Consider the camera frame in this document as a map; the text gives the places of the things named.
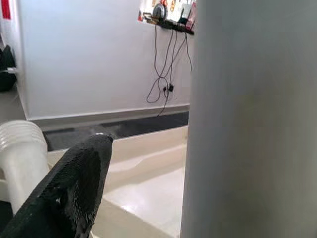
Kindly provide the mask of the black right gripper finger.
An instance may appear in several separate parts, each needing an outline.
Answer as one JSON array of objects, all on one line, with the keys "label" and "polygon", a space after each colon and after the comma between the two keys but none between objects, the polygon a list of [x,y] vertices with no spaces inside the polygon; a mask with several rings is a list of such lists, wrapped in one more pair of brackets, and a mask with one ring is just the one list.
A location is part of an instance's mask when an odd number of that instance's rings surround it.
[{"label": "black right gripper finger", "polygon": [[112,136],[97,134],[69,148],[33,189],[0,238],[89,238],[112,146]]}]

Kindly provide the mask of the white plastic table leg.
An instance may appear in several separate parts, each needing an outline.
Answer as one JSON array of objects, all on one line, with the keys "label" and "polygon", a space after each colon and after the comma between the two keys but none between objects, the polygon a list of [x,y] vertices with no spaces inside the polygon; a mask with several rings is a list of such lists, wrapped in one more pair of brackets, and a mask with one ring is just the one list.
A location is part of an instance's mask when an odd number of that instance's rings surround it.
[{"label": "white plastic table leg", "polygon": [[0,169],[14,214],[48,174],[48,146],[42,130],[26,120],[0,125]]},{"label": "white plastic table leg", "polygon": [[180,238],[317,238],[317,0],[199,0]]}]

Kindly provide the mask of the white plastic table top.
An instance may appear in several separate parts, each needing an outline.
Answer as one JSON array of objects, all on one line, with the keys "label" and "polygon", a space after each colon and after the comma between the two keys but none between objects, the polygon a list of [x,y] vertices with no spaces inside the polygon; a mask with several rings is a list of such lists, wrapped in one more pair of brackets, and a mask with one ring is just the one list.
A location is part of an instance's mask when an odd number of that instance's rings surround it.
[{"label": "white plastic table top", "polygon": [[188,128],[113,142],[89,238],[180,238]]}]

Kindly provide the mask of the black bag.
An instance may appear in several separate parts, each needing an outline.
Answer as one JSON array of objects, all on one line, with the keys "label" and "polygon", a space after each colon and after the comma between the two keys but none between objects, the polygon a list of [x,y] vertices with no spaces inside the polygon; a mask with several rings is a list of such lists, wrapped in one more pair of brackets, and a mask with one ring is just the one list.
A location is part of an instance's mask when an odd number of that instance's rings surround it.
[{"label": "black bag", "polygon": [[15,73],[8,72],[9,68],[15,67],[11,47],[6,45],[3,50],[0,49],[0,92],[9,91],[16,83]]}]

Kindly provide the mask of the red paper sign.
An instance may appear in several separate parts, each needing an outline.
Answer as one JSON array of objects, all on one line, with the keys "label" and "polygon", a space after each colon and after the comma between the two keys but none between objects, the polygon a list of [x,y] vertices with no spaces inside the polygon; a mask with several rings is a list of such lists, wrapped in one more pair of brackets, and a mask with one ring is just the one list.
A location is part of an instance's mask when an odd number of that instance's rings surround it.
[{"label": "red paper sign", "polygon": [[0,0],[0,7],[3,19],[11,19],[9,0]]}]

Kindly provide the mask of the round grey gadget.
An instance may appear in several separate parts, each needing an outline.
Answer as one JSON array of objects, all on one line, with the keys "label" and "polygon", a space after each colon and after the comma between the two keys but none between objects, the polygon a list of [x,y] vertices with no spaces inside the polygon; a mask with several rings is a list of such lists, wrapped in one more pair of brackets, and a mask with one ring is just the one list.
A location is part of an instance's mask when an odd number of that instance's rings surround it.
[{"label": "round grey gadget", "polygon": [[159,20],[166,20],[168,15],[167,4],[166,3],[158,3],[155,5],[152,13],[152,17]]}]

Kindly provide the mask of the black wall shelf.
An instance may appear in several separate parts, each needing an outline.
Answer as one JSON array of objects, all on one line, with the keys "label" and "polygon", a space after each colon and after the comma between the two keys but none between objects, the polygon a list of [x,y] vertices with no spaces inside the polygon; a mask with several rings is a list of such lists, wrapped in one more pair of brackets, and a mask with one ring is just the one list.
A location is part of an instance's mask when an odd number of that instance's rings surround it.
[{"label": "black wall shelf", "polygon": [[194,35],[194,31],[192,29],[187,28],[184,24],[180,24],[174,21],[156,21],[154,19],[145,19],[145,22],[157,25],[163,29],[175,30],[178,32],[185,32],[187,34]]}]

